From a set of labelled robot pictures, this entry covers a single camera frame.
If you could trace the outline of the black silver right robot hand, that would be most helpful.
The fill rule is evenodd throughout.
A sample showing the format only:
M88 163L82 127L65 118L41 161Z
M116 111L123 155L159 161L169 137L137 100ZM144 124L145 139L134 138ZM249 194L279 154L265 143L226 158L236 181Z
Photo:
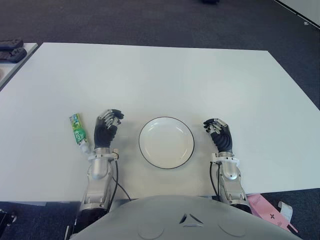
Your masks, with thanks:
M229 125L219 118L211 118L203 122L205 131L209 133L218 152L233 153L233 141Z

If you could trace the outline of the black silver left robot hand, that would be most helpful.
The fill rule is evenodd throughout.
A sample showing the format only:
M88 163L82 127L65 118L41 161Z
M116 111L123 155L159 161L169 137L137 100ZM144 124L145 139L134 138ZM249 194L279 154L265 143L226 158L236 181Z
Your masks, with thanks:
M95 122L94 148L109 148L116 136L118 125L124 114L118 109L107 109L102 112Z

